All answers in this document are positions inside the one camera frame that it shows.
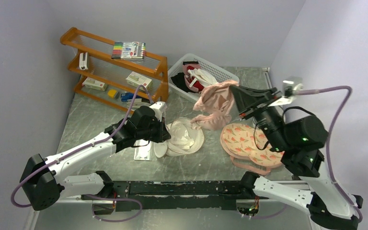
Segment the clear packaged tool sleeve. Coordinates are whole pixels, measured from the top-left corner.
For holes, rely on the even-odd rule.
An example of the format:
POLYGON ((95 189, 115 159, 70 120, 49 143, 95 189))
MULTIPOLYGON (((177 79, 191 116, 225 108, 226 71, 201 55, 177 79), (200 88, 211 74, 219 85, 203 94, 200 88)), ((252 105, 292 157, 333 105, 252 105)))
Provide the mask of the clear packaged tool sleeve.
POLYGON ((146 140, 137 140, 134 145, 135 161, 151 161, 153 154, 153 144, 146 140))

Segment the pink satin bra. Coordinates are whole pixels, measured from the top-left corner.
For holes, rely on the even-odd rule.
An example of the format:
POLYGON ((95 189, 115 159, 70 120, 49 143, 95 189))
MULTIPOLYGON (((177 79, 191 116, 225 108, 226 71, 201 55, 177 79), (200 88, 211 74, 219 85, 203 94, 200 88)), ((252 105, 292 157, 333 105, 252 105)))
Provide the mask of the pink satin bra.
POLYGON ((229 123, 232 119, 230 111, 234 105, 231 86, 239 86, 239 82, 226 80, 205 87, 193 106, 194 111, 200 111, 203 114, 192 118, 191 123, 208 130, 218 130, 229 123))

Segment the beige mesh laundry bag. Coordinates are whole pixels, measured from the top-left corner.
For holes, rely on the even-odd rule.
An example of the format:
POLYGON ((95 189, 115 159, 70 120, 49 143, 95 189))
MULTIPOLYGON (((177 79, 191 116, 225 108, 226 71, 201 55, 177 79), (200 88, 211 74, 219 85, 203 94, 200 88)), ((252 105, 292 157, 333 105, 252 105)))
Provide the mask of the beige mesh laundry bag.
POLYGON ((188 118, 178 118, 167 124, 166 128, 171 138, 163 143, 153 143, 153 152, 157 158, 193 154, 204 144, 202 129, 188 118))

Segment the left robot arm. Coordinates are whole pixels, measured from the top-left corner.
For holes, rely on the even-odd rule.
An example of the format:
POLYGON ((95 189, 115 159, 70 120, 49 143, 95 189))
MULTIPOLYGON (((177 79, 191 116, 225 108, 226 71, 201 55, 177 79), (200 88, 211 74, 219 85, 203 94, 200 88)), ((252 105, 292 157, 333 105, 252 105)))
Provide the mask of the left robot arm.
POLYGON ((60 198, 94 195, 108 199, 116 195, 112 179, 104 171, 74 176, 81 167, 105 155, 127 148, 138 148, 137 141, 163 143, 171 138, 164 121, 166 103, 141 106, 127 117, 106 128, 93 139, 72 149, 43 158, 29 158, 20 179, 30 206, 44 210, 60 198))

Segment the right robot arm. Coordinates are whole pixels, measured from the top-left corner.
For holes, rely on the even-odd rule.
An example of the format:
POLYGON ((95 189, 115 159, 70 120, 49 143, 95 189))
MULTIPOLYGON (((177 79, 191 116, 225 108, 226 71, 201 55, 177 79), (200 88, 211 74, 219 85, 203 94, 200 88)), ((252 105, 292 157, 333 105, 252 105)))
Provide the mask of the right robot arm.
POLYGON ((356 230, 363 217, 363 198, 346 192, 336 180, 327 148, 331 131, 325 129, 313 113, 286 123, 276 110, 276 102, 297 95, 314 94, 315 90, 294 90, 286 87, 281 93, 276 88, 255 90, 230 86, 239 116, 254 118, 257 127, 268 139, 271 151, 282 152, 281 162, 293 175, 310 186, 299 190, 246 172, 240 180, 239 191, 244 198, 266 197, 308 214, 317 225, 330 230, 356 230))

